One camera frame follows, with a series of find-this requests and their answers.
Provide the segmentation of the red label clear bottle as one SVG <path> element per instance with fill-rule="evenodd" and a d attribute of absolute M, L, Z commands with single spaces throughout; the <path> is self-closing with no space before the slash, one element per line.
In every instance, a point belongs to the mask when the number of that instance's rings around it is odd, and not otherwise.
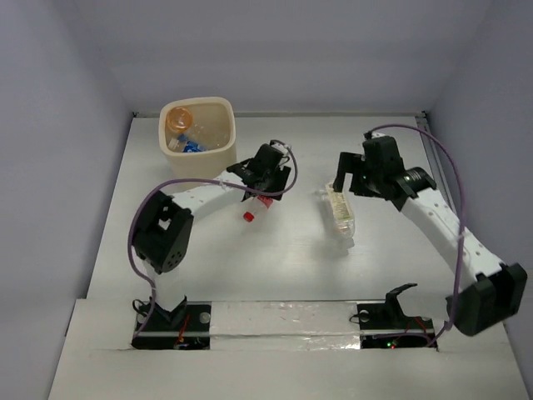
<path fill-rule="evenodd" d="M 247 210 L 243 213 L 243 219 L 247 223 L 251 223 L 256 220 L 260 215 L 266 213 L 271 205 L 274 203 L 274 200 L 271 197 L 257 196 L 252 197 Z"/>

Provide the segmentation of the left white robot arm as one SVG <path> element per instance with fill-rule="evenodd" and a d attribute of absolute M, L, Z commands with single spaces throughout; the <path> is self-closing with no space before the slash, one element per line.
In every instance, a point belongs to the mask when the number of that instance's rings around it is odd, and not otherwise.
<path fill-rule="evenodd" d="M 157 304 L 156 277 L 171 273 L 183 261 L 194 223 L 249 198 L 279 201 L 297 178 L 291 147 L 273 139 L 262 144 L 254 157 L 232 164 L 215 178 L 175 178 L 153 188 L 136 210 L 127 235 L 130 267 L 151 290 L 148 302 L 134 308 L 142 323 L 155 314 L 164 328 L 182 324 L 180 304 L 172 300 Z"/>

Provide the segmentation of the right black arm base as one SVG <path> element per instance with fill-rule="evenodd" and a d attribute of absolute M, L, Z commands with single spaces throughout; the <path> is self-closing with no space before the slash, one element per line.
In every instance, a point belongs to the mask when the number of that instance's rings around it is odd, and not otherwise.
<path fill-rule="evenodd" d="M 415 286 L 406 283 L 387 292 L 382 300 L 356 305 L 349 321 L 360 328 L 361 349 L 437 348 L 432 320 L 405 315 L 398 301 L 401 293 Z"/>

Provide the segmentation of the white label clear bottle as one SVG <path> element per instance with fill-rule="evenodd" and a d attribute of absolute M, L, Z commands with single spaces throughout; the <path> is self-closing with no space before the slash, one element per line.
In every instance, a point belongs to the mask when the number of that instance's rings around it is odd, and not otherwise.
<path fill-rule="evenodd" d="M 326 242 L 337 253 L 347 253 L 355 246 L 356 223 L 351 204 L 344 192 L 335 192 L 327 182 L 314 193 L 324 225 Z"/>

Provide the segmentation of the clear unlabelled plastic bottle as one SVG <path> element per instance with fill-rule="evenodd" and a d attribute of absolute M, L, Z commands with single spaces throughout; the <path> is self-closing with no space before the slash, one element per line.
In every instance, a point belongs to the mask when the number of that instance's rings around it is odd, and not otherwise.
<path fill-rule="evenodd" d="M 188 130 L 189 138 L 207 150 L 225 147 L 230 133 L 224 126 L 193 123 Z"/>

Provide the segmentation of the orange plastic bottle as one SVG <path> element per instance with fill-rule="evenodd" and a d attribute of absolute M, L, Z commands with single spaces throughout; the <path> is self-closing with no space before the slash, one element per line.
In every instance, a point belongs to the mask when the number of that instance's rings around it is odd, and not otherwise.
<path fill-rule="evenodd" d="M 166 115 L 166 126 L 174 133 L 184 133 L 192 124 L 192 113 L 185 107 L 174 107 Z"/>

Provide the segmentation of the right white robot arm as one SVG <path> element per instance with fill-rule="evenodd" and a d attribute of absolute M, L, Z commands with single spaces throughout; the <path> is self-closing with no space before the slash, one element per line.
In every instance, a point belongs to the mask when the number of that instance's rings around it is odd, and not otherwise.
<path fill-rule="evenodd" d="M 395 138 L 369 133 L 361 154 L 341 152 L 335 192 L 342 191 L 347 175 L 351 193 L 392 203 L 448 264 L 456 278 L 446 311 L 462 334 L 473 337 L 517 314 L 526 270 L 488 250 L 452 211 L 426 170 L 405 167 Z"/>

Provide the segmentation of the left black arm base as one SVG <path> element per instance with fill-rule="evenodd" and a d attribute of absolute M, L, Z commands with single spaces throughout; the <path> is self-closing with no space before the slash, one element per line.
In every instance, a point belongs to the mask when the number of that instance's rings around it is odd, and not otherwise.
<path fill-rule="evenodd" d="M 147 319 L 151 304 L 132 301 L 137 314 L 132 347 L 137 350 L 208 350 L 210 348 L 210 302 L 188 302 L 185 297 L 172 311 L 158 304 Z"/>

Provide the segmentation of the white cap blue label bottle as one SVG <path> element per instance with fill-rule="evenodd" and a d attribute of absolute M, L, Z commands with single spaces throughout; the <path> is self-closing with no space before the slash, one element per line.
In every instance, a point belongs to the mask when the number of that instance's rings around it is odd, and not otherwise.
<path fill-rule="evenodd" d="M 179 152 L 180 150 L 180 142 L 177 138 L 172 138 L 169 143 L 167 144 L 168 148 L 173 152 Z"/>

